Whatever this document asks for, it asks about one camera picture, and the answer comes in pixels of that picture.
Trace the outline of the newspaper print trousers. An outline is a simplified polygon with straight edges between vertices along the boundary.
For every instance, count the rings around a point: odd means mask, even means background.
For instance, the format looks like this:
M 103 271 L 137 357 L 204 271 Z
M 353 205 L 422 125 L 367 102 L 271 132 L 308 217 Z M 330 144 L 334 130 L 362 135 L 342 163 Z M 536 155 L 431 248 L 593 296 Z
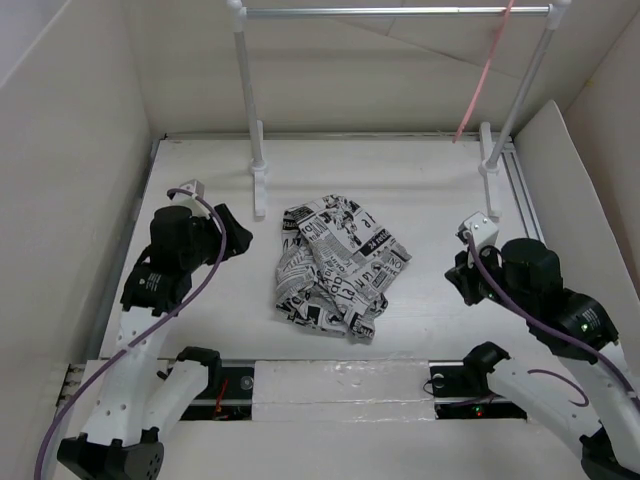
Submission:
M 331 194 L 291 207 L 282 220 L 275 307 L 287 320 L 371 342 L 386 291 L 412 256 L 356 201 Z

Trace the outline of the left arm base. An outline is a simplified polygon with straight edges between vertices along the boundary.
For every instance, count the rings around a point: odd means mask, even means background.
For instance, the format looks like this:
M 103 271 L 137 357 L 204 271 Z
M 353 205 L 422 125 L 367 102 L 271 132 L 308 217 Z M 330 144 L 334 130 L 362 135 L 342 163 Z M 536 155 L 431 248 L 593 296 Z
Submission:
M 254 363 L 223 363 L 220 385 L 196 397 L 181 421 L 244 421 L 252 417 Z

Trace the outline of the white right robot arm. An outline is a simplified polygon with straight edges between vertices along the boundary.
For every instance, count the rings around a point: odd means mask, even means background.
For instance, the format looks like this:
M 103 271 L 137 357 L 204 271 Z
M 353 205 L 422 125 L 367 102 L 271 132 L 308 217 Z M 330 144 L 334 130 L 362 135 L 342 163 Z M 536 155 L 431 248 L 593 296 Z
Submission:
M 480 245 L 470 233 L 445 277 L 469 306 L 483 300 L 519 316 L 564 367 L 526 367 L 493 342 L 462 360 L 473 408 L 501 397 L 552 432 L 590 479 L 639 476 L 639 381 L 625 365 L 618 332 L 594 298 L 565 287 L 560 259 L 542 242 Z

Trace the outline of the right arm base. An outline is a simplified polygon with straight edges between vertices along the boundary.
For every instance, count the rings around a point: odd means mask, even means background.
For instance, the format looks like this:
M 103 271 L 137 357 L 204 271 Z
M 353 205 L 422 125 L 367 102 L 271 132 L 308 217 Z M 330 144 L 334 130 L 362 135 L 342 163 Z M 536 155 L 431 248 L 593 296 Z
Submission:
M 423 391 L 433 399 L 437 420 L 527 419 L 514 403 L 475 383 L 461 362 L 430 363 L 429 372 Z

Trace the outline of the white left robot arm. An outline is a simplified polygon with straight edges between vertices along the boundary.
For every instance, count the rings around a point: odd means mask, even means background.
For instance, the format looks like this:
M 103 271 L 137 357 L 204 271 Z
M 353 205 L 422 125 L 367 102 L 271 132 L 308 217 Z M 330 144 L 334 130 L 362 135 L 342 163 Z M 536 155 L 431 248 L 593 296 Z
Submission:
M 217 351 L 186 347 L 157 385 L 159 353 L 172 321 L 204 290 L 192 285 L 193 273 L 204 265 L 217 271 L 252 239 L 226 205 L 200 197 L 154 213 L 150 243 L 120 299 L 118 351 L 89 379 L 102 384 L 81 432 L 58 447 L 58 461 L 77 478 L 158 477 L 167 434 L 198 395 L 218 393 L 223 382 Z

